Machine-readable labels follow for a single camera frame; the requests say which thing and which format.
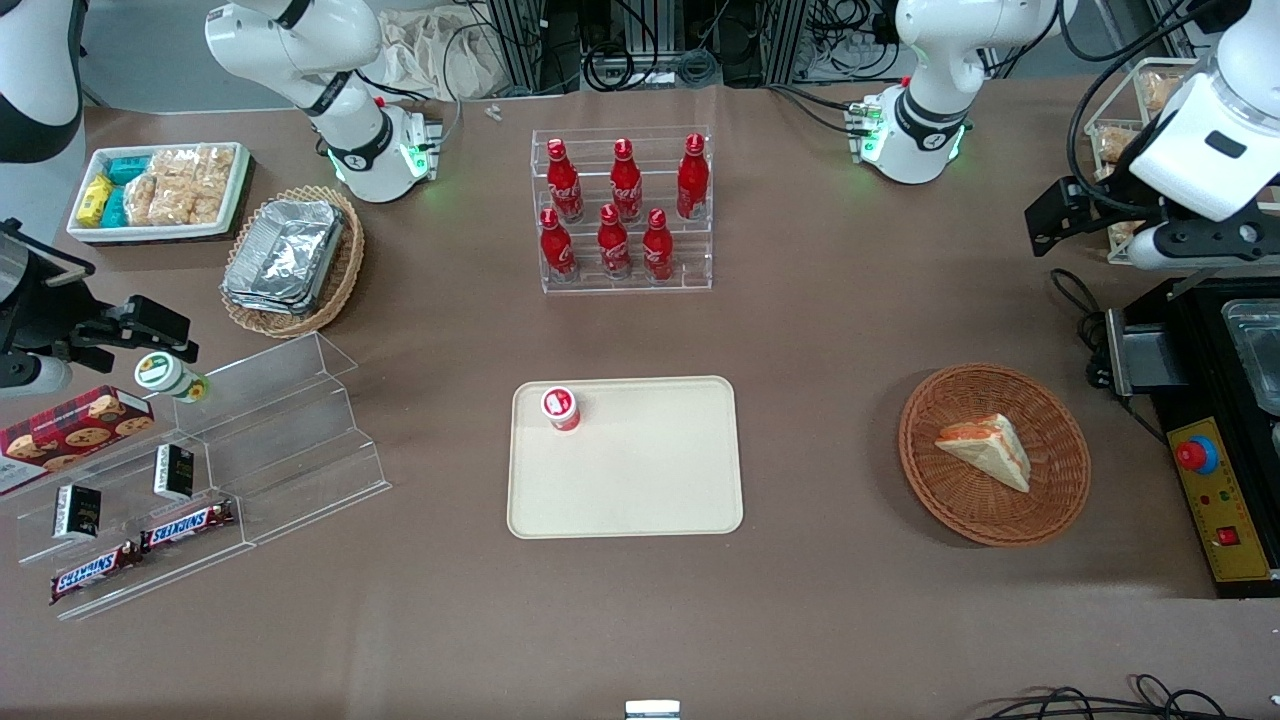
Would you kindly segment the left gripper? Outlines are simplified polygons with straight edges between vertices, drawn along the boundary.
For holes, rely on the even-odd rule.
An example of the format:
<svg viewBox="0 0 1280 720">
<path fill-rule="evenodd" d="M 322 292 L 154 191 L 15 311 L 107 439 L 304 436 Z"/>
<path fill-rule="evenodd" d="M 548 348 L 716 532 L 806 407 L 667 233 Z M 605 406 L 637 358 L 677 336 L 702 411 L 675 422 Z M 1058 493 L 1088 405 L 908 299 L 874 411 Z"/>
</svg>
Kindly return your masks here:
<svg viewBox="0 0 1280 720">
<path fill-rule="evenodd" d="M 1279 218 L 1248 206 L 1224 222 L 1194 213 L 1175 213 L 1166 222 L 1137 233 L 1137 201 L 1088 196 L 1078 179 L 1059 178 L 1025 208 L 1025 228 L 1036 258 L 1061 240 L 1105 232 L 1114 242 L 1130 242 L 1130 263 L 1142 270 L 1201 270 L 1276 266 Z"/>
</svg>

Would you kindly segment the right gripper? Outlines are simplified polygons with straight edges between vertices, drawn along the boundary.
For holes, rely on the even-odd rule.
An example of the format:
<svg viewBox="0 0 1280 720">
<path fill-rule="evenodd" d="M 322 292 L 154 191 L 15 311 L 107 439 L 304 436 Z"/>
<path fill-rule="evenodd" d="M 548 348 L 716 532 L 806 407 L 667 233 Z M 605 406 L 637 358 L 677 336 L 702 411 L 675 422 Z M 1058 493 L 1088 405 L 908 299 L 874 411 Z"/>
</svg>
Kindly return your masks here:
<svg viewBox="0 0 1280 720">
<path fill-rule="evenodd" d="M 92 295 L 92 263 L 42 243 L 4 220 L 1 241 L 1 395 L 52 395 L 70 384 L 73 366 L 113 369 L 108 348 L 150 348 L 197 363 L 189 319 L 145 296 L 118 311 Z"/>
</svg>

